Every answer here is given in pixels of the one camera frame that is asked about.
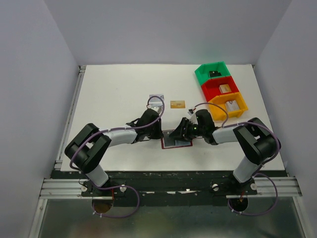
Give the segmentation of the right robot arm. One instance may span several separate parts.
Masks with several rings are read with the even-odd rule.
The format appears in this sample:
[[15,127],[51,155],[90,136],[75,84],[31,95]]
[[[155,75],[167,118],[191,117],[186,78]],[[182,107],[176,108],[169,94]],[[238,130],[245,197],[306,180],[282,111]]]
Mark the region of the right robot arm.
[[190,142],[196,137],[202,137],[210,145],[238,142],[244,157],[233,171],[233,179],[228,181],[228,189],[233,194],[245,190],[246,182],[266,163],[273,160],[281,148],[279,139],[259,118],[252,118],[235,126],[217,127],[208,110],[197,111],[195,117],[197,123],[182,118],[169,138],[174,141]]

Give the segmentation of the black credit card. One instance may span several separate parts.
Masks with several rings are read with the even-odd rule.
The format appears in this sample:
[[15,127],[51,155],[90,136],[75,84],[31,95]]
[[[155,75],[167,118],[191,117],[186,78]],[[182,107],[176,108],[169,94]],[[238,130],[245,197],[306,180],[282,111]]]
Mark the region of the black credit card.
[[171,137],[169,137],[169,135],[172,133],[172,130],[166,130],[163,132],[163,139],[162,139],[162,143],[163,143],[163,148],[168,148],[168,147],[175,147],[175,140]]

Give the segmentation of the white VIP card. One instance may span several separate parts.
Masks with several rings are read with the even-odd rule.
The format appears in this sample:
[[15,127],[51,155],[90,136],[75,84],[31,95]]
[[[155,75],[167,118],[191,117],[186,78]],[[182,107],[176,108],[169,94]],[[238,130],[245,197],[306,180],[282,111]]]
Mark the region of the white VIP card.
[[164,100],[164,94],[150,94],[149,97],[154,97],[155,99],[158,99],[158,97],[160,97],[162,100]]

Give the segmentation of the gold credit card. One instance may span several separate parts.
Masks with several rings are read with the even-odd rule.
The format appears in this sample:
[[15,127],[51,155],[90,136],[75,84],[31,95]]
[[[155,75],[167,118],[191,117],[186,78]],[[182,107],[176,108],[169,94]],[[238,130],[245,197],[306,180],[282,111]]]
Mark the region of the gold credit card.
[[184,108],[186,108],[185,101],[184,100],[170,101],[170,108],[171,109],[184,109]]

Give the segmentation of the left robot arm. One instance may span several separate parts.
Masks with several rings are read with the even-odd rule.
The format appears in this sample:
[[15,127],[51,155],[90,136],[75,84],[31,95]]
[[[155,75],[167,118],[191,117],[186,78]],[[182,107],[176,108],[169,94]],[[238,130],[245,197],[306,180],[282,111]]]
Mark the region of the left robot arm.
[[93,123],[85,125],[64,150],[71,160],[70,166],[90,179],[97,195],[106,195],[110,189],[109,177],[100,165],[106,150],[120,144],[142,142],[146,138],[161,139],[161,112],[162,107],[148,108],[140,118],[104,132]]

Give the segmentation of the red leather card holder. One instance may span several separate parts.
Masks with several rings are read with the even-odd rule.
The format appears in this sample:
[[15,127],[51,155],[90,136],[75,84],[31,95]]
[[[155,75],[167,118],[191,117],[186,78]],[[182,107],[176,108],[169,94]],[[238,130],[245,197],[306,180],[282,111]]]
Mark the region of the red leather card holder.
[[162,139],[163,139],[163,138],[160,139],[161,148],[162,148],[162,149],[174,149],[174,148],[183,148],[183,147],[191,147],[191,146],[193,146],[193,141],[190,141],[190,142],[186,141],[186,142],[184,142],[184,141],[177,141],[177,140],[175,140],[175,144],[176,144],[175,147],[163,148]]

